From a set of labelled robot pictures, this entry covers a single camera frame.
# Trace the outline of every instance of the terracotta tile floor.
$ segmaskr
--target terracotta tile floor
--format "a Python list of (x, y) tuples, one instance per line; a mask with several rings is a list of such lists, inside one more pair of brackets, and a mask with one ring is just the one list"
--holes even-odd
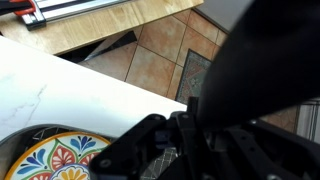
[[(188, 49), (213, 59), (226, 38), (224, 32), (192, 10), (133, 30), (137, 42), (79, 64), (173, 100)], [(108, 37), (95, 52), (125, 33)]]

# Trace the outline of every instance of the white marble countertop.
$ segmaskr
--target white marble countertop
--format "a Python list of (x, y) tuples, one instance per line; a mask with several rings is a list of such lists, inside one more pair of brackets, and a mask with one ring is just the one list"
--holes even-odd
[(186, 106), (0, 36), (0, 141), (60, 124), (118, 137), (151, 113)]

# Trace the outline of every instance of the floral pattern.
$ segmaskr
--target floral pattern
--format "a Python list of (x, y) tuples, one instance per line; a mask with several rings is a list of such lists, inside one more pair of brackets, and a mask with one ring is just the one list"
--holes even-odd
[(54, 138), (20, 161), (14, 172), (9, 171), (8, 179), (88, 179), (86, 166), (108, 144), (87, 134)]

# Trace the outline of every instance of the plate rim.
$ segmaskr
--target plate rim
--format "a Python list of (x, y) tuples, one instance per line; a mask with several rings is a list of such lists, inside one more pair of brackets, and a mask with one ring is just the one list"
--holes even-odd
[(42, 145), (46, 144), (47, 142), (50, 142), (54, 139), (57, 138), (61, 138), (64, 136), (70, 136), (70, 135), (76, 135), (76, 134), (80, 134), (80, 135), (89, 135), (92, 136), (94, 138), (97, 138), (103, 142), (105, 142), (107, 145), (110, 145), (110, 141), (108, 141), (107, 139), (101, 137), (100, 135), (97, 134), (93, 134), (93, 133), (86, 133), (86, 132), (79, 132), (79, 131), (72, 131), (72, 132), (64, 132), (64, 133), (59, 133), (56, 134), (54, 136), (48, 137), (42, 141), (40, 141), (39, 143), (33, 145), (30, 149), (28, 149), (26, 152), (24, 152), (16, 161), (15, 163), (11, 166), (11, 168), (9, 169), (8, 173), (5, 176), (5, 180), (10, 180), (10, 178), (12, 178), (12, 175), (14, 173), (14, 171), (17, 169), (17, 167), (21, 164), (21, 162), (26, 159), (28, 157), (28, 155), (30, 153), (32, 153), (34, 150), (38, 149), (39, 147), (41, 147)]

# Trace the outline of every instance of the decorative plate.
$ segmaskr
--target decorative plate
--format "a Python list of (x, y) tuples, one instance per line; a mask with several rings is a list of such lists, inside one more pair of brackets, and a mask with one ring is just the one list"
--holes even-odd
[(109, 141), (94, 134), (82, 132), (57, 134), (26, 151), (13, 164), (5, 179), (90, 179), (87, 165), (109, 144)]

